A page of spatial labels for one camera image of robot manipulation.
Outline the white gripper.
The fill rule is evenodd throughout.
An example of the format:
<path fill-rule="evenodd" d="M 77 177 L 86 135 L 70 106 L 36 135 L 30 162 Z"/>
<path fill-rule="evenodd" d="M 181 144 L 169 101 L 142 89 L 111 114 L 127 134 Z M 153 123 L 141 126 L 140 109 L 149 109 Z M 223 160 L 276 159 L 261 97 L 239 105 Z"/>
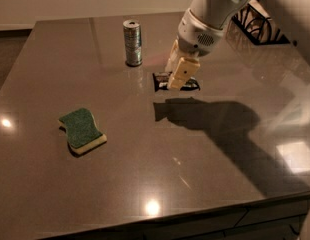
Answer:
<path fill-rule="evenodd" d="M 223 35 L 222 30 L 208 26 L 187 9 L 179 23 L 177 40 L 171 48 L 165 71 L 171 72 L 175 79 L 187 81 L 198 71 L 200 63 L 194 58 L 181 57 L 180 50 L 205 56 L 212 52 Z"/>

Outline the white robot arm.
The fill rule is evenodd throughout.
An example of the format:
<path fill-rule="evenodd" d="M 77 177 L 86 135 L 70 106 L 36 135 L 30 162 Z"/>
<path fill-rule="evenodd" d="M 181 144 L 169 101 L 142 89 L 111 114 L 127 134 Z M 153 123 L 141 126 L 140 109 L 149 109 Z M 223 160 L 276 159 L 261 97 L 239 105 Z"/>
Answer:
<path fill-rule="evenodd" d="M 212 52 L 230 19 L 250 0 L 193 0 L 178 26 L 165 71 L 179 90 L 197 72 L 199 58 Z M 260 0 L 310 66 L 310 0 Z"/>

